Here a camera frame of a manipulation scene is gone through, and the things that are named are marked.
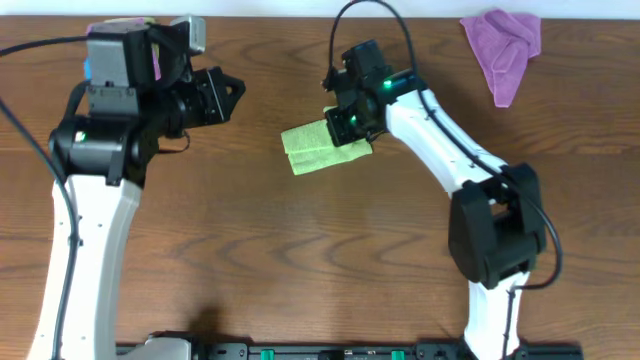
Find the cable wire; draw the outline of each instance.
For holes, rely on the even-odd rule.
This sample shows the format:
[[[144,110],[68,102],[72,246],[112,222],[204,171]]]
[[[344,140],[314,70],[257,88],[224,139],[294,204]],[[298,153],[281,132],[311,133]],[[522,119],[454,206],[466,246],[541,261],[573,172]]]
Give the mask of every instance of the cable wire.
[[[67,102],[67,108],[64,111],[65,119],[72,118],[76,114],[76,111],[78,111],[78,106],[80,106],[82,98],[87,91],[87,86],[89,86],[90,83],[90,80],[84,80],[83,82],[76,85],[73,90],[71,90],[69,101]]]
[[[56,39],[47,39],[47,40],[39,40],[33,41],[25,44],[20,44],[16,46],[12,46],[6,49],[0,50],[0,57],[7,56],[9,54],[13,54],[18,51],[33,49],[46,45],[55,45],[55,44],[66,44],[71,42],[85,41],[87,39],[86,36],[74,36],[74,37],[62,37]],[[79,84],[74,91],[79,91]],[[67,267],[64,275],[64,282],[62,285],[62,291],[60,295],[60,303],[58,305],[58,312],[56,314],[56,325],[53,332],[53,343],[51,350],[51,359],[52,360],[60,360],[61,359],[61,348],[62,348],[62,332],[64,329],[64,319],[67,314],[67,305],[69,303],[69,294],[71,291],[71,283],[73,281],[73,272],[75,270],[76,258],[78,255],[78,247],[80,246],[80,235],[78,232],[78,218],[76,216],[75,207],[71,202],[71,197],[64,186],[64,176],[61,175],[53,164],[53,161],[45,151],[38,145],[38,142],[33,138],[31,133],[24,127],[24,125],[18,120],[18,118],[11,112],[11,110],[7,107],[7,105],[0,98],[0,110],[7,117],[9,122],[16,128],[16,130],[24,137],[24,139],[29,143],[29,145],[36,152],[38,157],[45,163],[47,169],[55,179],[55,183],[60,189],[60,193],[62,195],[62,199],[67,207],[67,212],[69,216],[69,225],[70,225],[70,233],[69,233],[69,257],[67,259]]]
[[[67,44],[67,43],[86,41],[86,40],[87,40],[86,36],[69,36],[69,37],[60,37],[55,39],[32,41],[32,42],[8,47],[6,49],[2,49],[0,50],[0,57],[5,57],[7,55],[13,54],[18,51],[33,49],[33,48],[46,46],[46,45]]]
[[[355,4],[362,3],[362,2],[373,2],[373,3],[376,3],[376,4],[382,5],[383,7],[387,8],[391,13],[393,13],[393,15],[396,18],[396,21],[398,22],[398,24],[400,25],[400,28],[402,29],[402,32],[403,32],[404,37],[405,37],[405,40],[407,42],[407,50],[409,52],[409,59],[411,61],[411,70],[413,71],[413,73],[415,75],[415,81],[420,81],[421,79],[420,79],[420,75],[418,73],[418,62],[416,60],[415,52],[413,50],[413,43],[411,41],[411,34],[409,33],[409,29],[407,28],[407,25],[404,22],[404,19],[402,18],[402,16],[400,16],[400,14],[391,5],[389,5],[388,3],[386,3],[386,2],[384,2],[382,0],[353,0],[350,3],[346,4],[340,10],[340,12],[338,13],[338,15],[336,16],[336,18],[334,20],[333,28],[331,29],[331,37],[329,39],[329,69],[328,69],[328,72],[327,72],[327,77],[331,76],[331,74],[333,73],[333,70],[334,70],[334,67],[333,67],[333,44],[334,44],[335,33],[336,33],[337,28],[338,28],[338,22],[340,21],[340,18],[342,17],[342,15],[350,7],[352,7]],[[508,309],[507,309],[507,325],[506,325],[506,332],[504,334],[505,340],[504,340],[503,352],[502,352],[502,358],[506,359],[507,358],[506,351],[507,351],[507,344],[508,344],[508,341],[509,341],[509,331],[510,331],[510,328],[511,328],[511,314],[512,314],[512,311],[513,311],[513,301],[515,299],[515,292],[517,290],[541,290],[541,289],[545,289],[545,288],[551,286],[558,279],[558,277],[560,276],[560,273],[562,272],[562,266],[563,266],[563,261],[562,261],[563,251],[562,251],[562,246],[560,244],[560,237],[558,236],[558,232],[557,232],[555,226],[553,225],[553,223],[551,222],[551,219],[549,219],[547,214],[540,207],[540,205],[537,204],[536,201],[534,201],[528,194],[526,194],[524,191],[522,191],[520,189],[520,187],[517,184],[515,184],[513,181],[511,181],[509,178],[507,178],[507,177],[503,176],[502,174],[498,173],[495,169],[491,168],[489,165],[487,165],[485,162],[483,162],[478,157],[478,155],[476,155],[472,150],[467,148],[467,146],[465,146],[460,140],[458,140],[451,133],[451,131],[449,131],[449,129],[446,126],[443,125],[443,123],[438,118],[436,112],[427,105],[427,102],[426,102],[426,100],[424,98],[424,95],[422,94],[422,91],[420,91],[420,90],[418,90],[418,97],[420,98],[420,102],[422,103],[422,106],[424,107],[424,110],[427,113],[428,118],[431,118],[431,120],[433,120],[433,122],[436,124],[436,126],[438,126],[438,128],[445,134],[445,136],[447,136],[447,138],[449,138],[449,140],[451,140],[451,142],[453,142],[454,145],[456,145],[460,149],[460,151],[462,151],[462,153],[465,154],[465,156],[467,156],[475,165],[480,167],[482,170],[486,171],[488,174],[490,174],[491,176],[496,178],[498,181],[500,181],[501,183],[505,184],[511,191],[513,191],[518,196],[523,198],[533,208],[533,210],[540,216],[540,218],[544,222],[544,224],[547,227],[547,229],[549,230],[549,234],[551,235],[551,238],[553,240],[553,245],[554,245],[555,253],[556,253],[556,265],[555,265],[555,270],[553,271],[551,276],[547,280],[542,282],[542,283],[531,284],[531,285],[513,286],[508,291],[509,305],[508,305]]]
[[[191,135],[189,135],[187,130],[182,130],[182,136],[187,138],[187,144],[182,149],[179,149],[179,150],[159,149],[158,150],[158,154],[161,154],[161,155],[180,154],[180,153],[183,153],[183,152],[189,150],[189,147],[191,146]]]

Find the green led light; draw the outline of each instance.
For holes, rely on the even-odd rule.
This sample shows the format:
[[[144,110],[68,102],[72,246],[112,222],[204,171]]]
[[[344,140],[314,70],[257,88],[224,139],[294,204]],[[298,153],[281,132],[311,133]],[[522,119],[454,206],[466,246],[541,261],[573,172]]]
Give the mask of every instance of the green led light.
[[[276,353],[273,350],[262,350],[260,352],[260,360],[274,360]]]
[[[404,351],[402,350],[392,351],[391,360],[404,360]]]
[[[87,133],[85,133],[84,131],[78,131],[76,132],[76,135],[74,136],[75,142],[83,142],[87,139]]]

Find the white wall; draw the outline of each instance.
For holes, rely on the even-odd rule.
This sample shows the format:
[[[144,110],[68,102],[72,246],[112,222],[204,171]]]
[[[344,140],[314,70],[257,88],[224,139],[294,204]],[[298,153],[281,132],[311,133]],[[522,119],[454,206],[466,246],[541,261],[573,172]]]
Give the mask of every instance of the white wall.
[[[491,7],[545,18],[640,19],[640,0],[388,0],[405,17],[462,17]],[[347,0],[0,0],[0,15],[195,15],[333,17]],[[360,4],[349,16],[387,16]]]

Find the purple cloth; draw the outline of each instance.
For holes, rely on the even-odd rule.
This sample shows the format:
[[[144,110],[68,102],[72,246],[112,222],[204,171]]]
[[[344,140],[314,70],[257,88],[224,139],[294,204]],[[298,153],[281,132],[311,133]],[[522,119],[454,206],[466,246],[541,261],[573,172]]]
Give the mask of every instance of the purple cloth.
[[[491,10],[460,20],[497,107],[509,107],[527,62],[540,55],[540,18]]]

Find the black bracket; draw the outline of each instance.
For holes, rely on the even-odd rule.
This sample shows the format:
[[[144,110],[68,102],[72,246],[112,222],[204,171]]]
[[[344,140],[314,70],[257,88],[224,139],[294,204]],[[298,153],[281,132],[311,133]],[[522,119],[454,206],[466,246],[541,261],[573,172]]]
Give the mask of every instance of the black bracket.
[[[541,206],[538,178],[522,164],[502,174]],[[494,214],[490,202],[505,206]],[[495,178],[467,182],[451,197],[449,250],[460,272],[487,289],[516,272],[530,271],[546,247],[544,223],[533,207]]]
[[[325,112],[335,146],[342,146],[387,131],[386,106],[398,96],[424,90],[426,84],[411,70],[393,73],[375,40],[342,54],[344,70],[331,68],[323,81],[334,91],[338,106]]]
[[[219,67],[193,71],[189,22],[174,26],[103,23],[89,33],[92,78],[76,86],[49,147],[57,169],[102,175],[144,186],[146,169],[159,152],[158,138],[179,138],[185,129],[231,119],[244,82]],[[160,79],[152,47],[158,44]],[[89,114],[76,115],[85,92]]]

